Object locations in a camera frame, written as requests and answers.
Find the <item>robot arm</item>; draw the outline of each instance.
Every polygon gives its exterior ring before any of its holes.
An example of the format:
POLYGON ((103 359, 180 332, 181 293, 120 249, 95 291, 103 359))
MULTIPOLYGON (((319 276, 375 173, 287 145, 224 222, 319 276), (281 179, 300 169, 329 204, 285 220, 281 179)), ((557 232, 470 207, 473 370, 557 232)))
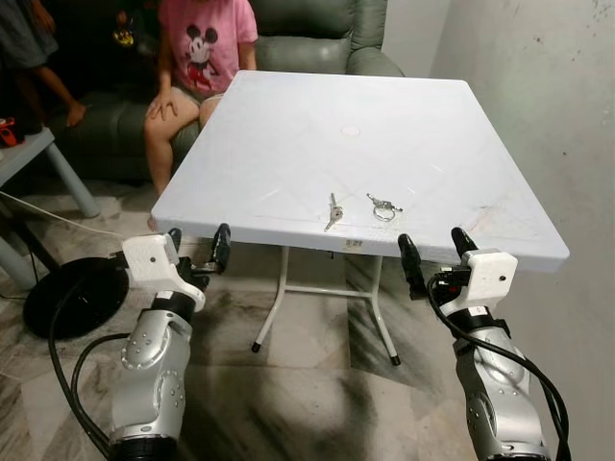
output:
MULTIPOLYGON (((441 314, 460 330, 524 358, 506 323, 492 316, 508 294, 517 259, 496 250, 478 250, 461 229, 453 231, 453 238, 461 266, 436 274, 426 290, 418 251, 407 235, 400 236, 413 299, 427 292, 441 314)), ((454 336, 456 373, 465 392, 466 421, 479 461, 549 461, 540 420, 529 400, 529 371, 455 332, 454 336)))
POLYGON ((171 459, 180 437, 190 320, 205 305, 207 274, 226 268, 231 232, 228 225, 220 227, 210 262, 200 267, 178 257, 178 235, 146 235, 123 244, 135 281, 158 293, 122 349, 123 368, 111 403, 112 461, 171 459))

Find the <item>stool leg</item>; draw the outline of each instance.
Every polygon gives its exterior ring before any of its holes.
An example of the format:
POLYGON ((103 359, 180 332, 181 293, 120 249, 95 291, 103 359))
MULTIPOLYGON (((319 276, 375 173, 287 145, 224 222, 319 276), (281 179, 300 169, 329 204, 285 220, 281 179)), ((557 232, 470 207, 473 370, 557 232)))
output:
POLYGON ((284 298, 284 292, 286 291, 286 279, 288 274, 288 247, 282 247, 282 267, 280 268, 280 279, 278 280, 278 294, 276 295, 276 300, 269 311, 269 315, 267 316, 267 320, 265 320, 264 325, 260 329, 260 333, 258 334, 257 340, 252 345, 252 352, 258 352, 260 350, 260 346, 271 328, 271 324, 273 324, 273 319, 276 317, 278 313, 278 309, 282 304, 282 300, 284 298))
POLYGON ((393 365, 397 367, 402 363, 402 361, 400 360, 400 357, 395 350, 395 346, 393 345, 391 336, 388 334, 388 329, 386 328, 386 324, 384 323, 384 319, 381 315, 381 309, 378 306, 378 290, 381 284, 381 273, 382 256, 376 256, 376 262, 374 264, 374 279, 372 281, 372 310, 374 311, 374 317, 376 317, 376 323, 378 324, 378 328, 381 331, 382 340, 384 341, 384 345, 386 346, 386 351, 388 352, 388 356, 391 358, 391 363, 393 363, 393 365))
POLYGON ((96 203, 92 194, 89 193, 86 185, 79 179, 75 170, 73 170, 68 161, 66 161, 66 158, 64 158, 58 146, 52 142, 45 148, 45 151, 53 163, 54 168, 56 168, 56 171, 60 175, 61 180, 66 184, 70 194, 73 196, 86 218, 98 216, 100 213, 100 206, 96 203))
POLYGON ((24 290, 29 290, 37 284, 30 264, 3 238, 0 238, 0 266, 24 290))

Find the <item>key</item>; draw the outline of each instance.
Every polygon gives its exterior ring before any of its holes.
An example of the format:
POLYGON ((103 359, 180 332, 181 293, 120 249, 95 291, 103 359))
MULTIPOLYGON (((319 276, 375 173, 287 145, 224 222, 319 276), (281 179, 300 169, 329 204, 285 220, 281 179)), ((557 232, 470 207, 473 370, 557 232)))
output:
POLYGON ((329 218, 329 223, 325 227, 325 231, 328 231, 333 224, 342 219, 343 215, 344 211, 342 210, 342 207, 337 205, 337 202, 335 201, 335 196, 331 194, 331 215, 329 218))

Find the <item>tiled floor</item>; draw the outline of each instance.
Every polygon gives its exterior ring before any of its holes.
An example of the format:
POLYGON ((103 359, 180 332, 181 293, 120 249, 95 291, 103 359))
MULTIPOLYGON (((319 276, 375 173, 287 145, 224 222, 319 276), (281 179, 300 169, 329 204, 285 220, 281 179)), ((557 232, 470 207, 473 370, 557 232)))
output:
MULTIPOLYGON (((103 206, 85 220, 62 188, 30 202, 88 226, 126 235, 148 233, 151 186, 88 184, 103 206)), ((31 228, 61 262, 119 249, 119 240, 29 216, 31 228)), ((207 254, 187 238, 182 253, 207 254)), ((424 303, 411 303, 399 261, 386 259, 381 310, 402 359, 391 366, 363 301, 287 295, 263 348, 250 352, 275 297, 280 250, 234 244, 229 271, 212 280, 206 309, 193 321, 186 373, 183 460, 473 460, 450 335, 424 303)), ((293 250, 297 283, 362 286, 368 256, 293 250)), ((0 292, 19 295, 2 275, 0 292)), ((91 339, 130 331, 152 293, 133 288, 122 308, 85 338, 59 343, 66 373, 91 339)), ((45 341, 21 321, 22 302, 0 304, 0 460, 103 459, 63 399, 45 341)), ((82 400, 105 431, 119 346, 93 353, 82 400)))

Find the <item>person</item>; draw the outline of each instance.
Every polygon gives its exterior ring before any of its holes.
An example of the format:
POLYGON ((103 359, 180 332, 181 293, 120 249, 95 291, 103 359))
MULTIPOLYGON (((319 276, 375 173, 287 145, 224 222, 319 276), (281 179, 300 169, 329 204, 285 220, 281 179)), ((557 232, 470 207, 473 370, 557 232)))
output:
POLYGON ((117 14, 117 25, 131 29, 136 39, 136 50, 140 55, 154 57, 160 45, 158 22, 158 0, 120 0, 121 10, 117 14))
POLYGON ((17 87, 44 123, 46 113, 32 81, 32 76, 38 77, 66 104, 66 125, 73 127, 83 120, 86 107, 46 65, 49 56, 58 50, 58 43, 53 38, 55 32, 56 23, 40 0, 2 0, 0 51, 5 64, 14 72, 17 87))
POLYGON ((256 70, 258 34, 248 0, 162 0, 159 19, 160 91, 145 115, 144 135, 161 195, 171 180, 171 139, 194 120, 205 126, 239 69, 256 70))

